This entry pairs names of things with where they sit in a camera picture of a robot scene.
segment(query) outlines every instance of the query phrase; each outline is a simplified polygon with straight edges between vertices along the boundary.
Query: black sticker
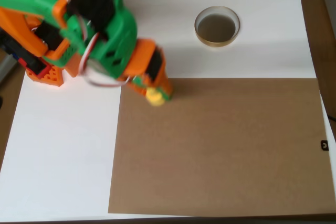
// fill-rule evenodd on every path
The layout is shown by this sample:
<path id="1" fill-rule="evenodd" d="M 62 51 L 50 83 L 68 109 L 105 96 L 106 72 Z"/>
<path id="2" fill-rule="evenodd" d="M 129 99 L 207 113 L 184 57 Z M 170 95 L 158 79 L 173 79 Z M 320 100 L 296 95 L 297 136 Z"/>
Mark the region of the black sticker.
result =
<path id="1" fill-rule="evenodd" d="M 322 148 L 322 150 L 324 150 L 324 151 L 328 151 L 328 150 L 329 150 L 329 147 L 328 147 L 328 141 L 327 141 L 327 140 L 322 140 L 322 141 L 321 141 L 321 148 Z"/>

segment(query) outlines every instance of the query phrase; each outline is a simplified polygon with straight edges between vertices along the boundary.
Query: white table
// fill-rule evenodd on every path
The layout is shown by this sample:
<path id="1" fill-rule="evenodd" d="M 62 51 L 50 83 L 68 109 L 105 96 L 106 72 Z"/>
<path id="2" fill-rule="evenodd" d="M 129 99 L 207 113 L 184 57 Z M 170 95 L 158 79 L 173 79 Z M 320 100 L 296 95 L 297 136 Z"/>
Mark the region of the white table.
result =
<path id="1" fill-rule="evenodd" d="M 165 50 L 170 77 L 315 78 L 301 0 L 125 0 L 139 36 Z M 241 20 L 221 49 L 194 34 L 199 12 L 213 5 Z M 0 221 L 138 218 L 107 214 L 120 89 L 81 78 L 61 88 L 25 77 L 0 173 Z M 336 144 L 325 117 L 333 175 Z"/>

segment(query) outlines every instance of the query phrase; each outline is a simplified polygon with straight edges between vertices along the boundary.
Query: cable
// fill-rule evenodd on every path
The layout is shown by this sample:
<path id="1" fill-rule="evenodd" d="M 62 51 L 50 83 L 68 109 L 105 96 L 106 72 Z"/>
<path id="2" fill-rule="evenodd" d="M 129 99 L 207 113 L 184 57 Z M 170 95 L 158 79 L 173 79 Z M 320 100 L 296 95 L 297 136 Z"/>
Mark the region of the cable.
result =
<path id="1" fill-rule="evenodd" d="M 96 43 L 98 41 L 98 37 L 99 37 L 99 33 L 96 33 L 92 37 L 92 39 L 90 40 L 88 46 L 86 47 L 85 52 L 84 52 L 84 54 L 83 54 L 83 56 L 80 60 L 80 63 L 79 63 L 79 69 L 78 69 L 79 74 L 81 74 L 84 77 L 84 79 L 86 80 L 87 83 L 89 83 L 93 86 L 96 86 L 96 87 L 117 88 L 117 87 L 121 87 L 121 86 L 127 84 L 131 80 L 130 76 L 127 77 L 126 81 L 118 82 L 117 84 L 98 83 L 98 82 L 92 81 L 87 76 L 86 65 L 87 65 L 87 62 L 89 60 L 90 54 L 91 54 L 92 50 L 94 49 L 94 46 L 96 45 Z"/>
<path id="2" fill-rule="evenodd" d="M 328 115 L 328 119 L 331 120 L 331 121 L 336 122 L 336 118 L 334 118 L 333 116 Z"/>

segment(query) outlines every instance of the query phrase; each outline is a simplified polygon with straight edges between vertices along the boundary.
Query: round container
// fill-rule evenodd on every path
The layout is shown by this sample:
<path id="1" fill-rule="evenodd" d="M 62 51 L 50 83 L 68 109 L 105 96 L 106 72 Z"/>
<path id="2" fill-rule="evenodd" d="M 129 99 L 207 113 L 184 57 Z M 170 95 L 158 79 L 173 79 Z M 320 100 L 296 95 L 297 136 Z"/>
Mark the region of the round container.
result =
<path id="1" fill-rule="evenodd" d="M 204 44 L 222 47 L 235 40 L 240 30 L 237 14 L 225 6 L 212 6 L 196 17 L 195 31 Z"/>

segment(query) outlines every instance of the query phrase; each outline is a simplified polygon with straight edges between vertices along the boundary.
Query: cardboard sheet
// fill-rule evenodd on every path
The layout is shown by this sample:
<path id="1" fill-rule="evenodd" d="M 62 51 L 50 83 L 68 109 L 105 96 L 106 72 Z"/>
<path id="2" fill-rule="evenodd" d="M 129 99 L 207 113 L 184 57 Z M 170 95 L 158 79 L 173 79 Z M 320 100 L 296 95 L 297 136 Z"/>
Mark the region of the cardboard sheet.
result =
<path id="1" fill-rule="evenodd" d="M 175 79 L 153 108 L 121 91 L 109 213 L 335 212 L 316 79 Z"/>

